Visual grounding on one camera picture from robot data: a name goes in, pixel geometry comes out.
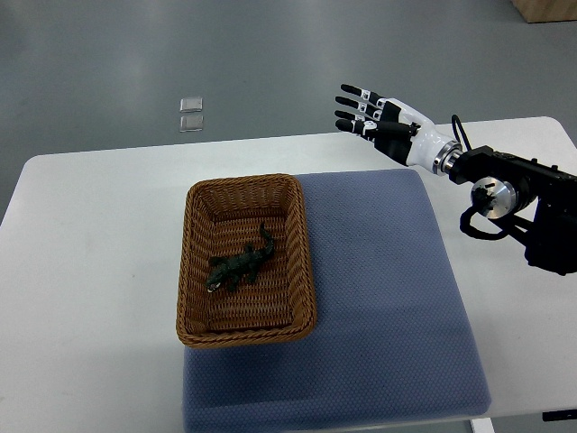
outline robotic finger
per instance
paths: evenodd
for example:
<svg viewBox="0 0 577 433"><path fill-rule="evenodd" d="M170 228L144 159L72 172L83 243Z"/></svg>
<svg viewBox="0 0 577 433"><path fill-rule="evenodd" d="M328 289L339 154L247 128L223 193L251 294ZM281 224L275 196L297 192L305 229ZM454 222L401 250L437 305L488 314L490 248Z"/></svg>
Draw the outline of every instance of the robotic finger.
<svg viewBox="0 0 577 433"><path fill-rule="evenodd" d="M348 97L336 97L334 100L339 104L359 110L361 113L366 114L373 120L380 120L380 116L382 115L382 110L379 110L376 106L372 106L365 102L353 101Z"/></svg>

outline green plastic reptile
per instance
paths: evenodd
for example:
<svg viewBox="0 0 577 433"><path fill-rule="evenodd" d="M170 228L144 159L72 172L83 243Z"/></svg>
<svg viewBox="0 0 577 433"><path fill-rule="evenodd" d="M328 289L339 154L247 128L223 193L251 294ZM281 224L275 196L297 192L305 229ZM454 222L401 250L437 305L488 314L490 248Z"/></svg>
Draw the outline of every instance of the green plastic reptile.
<svg viewBox="0 0 577 433"><path fill-rule="evenodd" d="M249 273L248 282L256 281L256 275L261 265L269 260L274 253L274 240L269 232L264 229L264 223L260 227L261 236L267 241L266 246L255 250L252 244L244 246L244 253L232 257L211 257L208 264L216 266L206 280L208 291L213 292L226 284L229 291L236 291L239 281L244 274Z"/></svg>

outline gray floor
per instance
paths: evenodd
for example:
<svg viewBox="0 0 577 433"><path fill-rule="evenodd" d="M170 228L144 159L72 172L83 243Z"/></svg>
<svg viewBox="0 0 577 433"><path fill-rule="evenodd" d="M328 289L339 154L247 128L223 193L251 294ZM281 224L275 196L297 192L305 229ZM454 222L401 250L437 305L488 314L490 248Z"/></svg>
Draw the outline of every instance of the gray floor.
<svg viewBox="0 0 577 433"><path fill-rule="evenodd" d="M548 115L577 142L575 47L577 22L526 24L509 0L0 0L0 218L34 155L333 132L342 82L437 123ZM205 129L181 134L195 95Z"/></svg>

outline brown woven basket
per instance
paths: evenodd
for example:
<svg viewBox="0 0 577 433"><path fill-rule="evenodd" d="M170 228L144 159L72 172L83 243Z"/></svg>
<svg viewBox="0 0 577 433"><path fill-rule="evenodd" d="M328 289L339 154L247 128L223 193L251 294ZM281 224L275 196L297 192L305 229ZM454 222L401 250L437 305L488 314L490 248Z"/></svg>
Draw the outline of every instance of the brown woven basket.
<svg viewBox="0 0 577 433"><path fill-rule="evenodd" d="M264 226L274 255L255 283L237 291L208 292L212 256L264 246ZM180 262L177 334L189 347L258 345L296 340L312 331L316 300L300 183L288 174L204 180L187 195Z"/></svg>

